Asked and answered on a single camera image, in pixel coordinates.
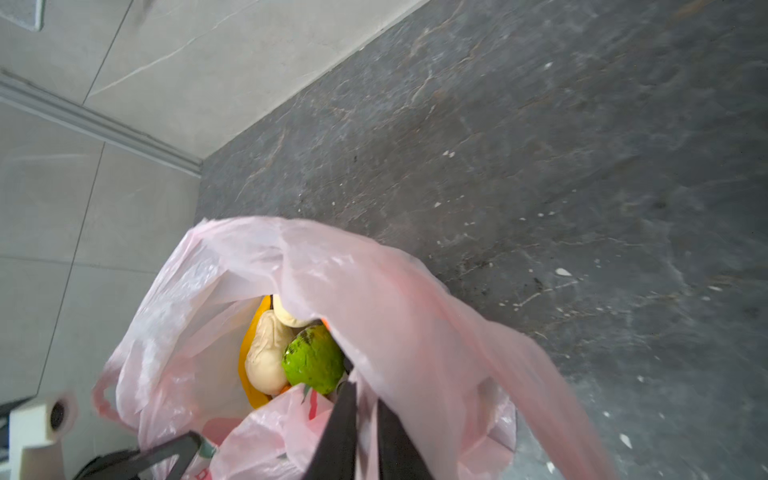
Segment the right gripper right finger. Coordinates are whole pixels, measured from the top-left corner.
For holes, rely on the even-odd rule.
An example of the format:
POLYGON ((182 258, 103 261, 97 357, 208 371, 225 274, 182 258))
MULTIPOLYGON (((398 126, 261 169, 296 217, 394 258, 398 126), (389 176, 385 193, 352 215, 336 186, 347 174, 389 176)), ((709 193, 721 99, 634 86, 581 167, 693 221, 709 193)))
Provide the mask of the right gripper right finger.
POLYGON ((433 479, 399 417, 382 400, 377 403, 377 442, 380 479, 433 479))

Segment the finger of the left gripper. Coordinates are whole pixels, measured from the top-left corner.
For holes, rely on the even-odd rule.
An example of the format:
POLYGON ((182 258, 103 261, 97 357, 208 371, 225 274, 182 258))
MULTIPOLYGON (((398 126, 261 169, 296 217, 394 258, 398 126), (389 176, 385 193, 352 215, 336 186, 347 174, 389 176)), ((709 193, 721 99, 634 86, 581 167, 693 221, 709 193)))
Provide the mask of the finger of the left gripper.
POLYGON ((188 432, 146 451, 121 450, 98 456, 74 477, 83 479, 139 479, 139 474, 166 460, 172 469, 167 479, 181 479, 202 446, 202 436, 188 432))

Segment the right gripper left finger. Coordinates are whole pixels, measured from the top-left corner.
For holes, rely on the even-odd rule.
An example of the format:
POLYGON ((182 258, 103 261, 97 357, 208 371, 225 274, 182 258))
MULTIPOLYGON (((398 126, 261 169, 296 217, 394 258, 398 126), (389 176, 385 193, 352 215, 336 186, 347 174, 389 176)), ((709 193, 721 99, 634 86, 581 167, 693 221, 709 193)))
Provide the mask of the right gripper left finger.
POLYGON ((346 382, 304 480, 353 480, 357 452, 357 385, 346 382))

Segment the pink plastic bag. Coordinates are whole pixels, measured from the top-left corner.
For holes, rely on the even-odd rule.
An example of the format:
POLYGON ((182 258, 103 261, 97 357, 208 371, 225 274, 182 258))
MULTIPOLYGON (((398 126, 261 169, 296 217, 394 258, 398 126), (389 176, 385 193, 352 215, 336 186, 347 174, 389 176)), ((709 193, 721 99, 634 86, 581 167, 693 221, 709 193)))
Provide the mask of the pink plastic bag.
POLYGON ((617 472, 545 351, 483 318, 424 264, 309 220, 239 217, 189 230, 107 360, 96 411, 150 448, 190 430, 214 451, 190 478, 299 479, 337 400, 303 385, 248 400, 239 355, 267 297, 324 324, 357 385, 355 478, 379 479, 377 403, 435 479, 495 479, 523 417, 568 479, 617 472))

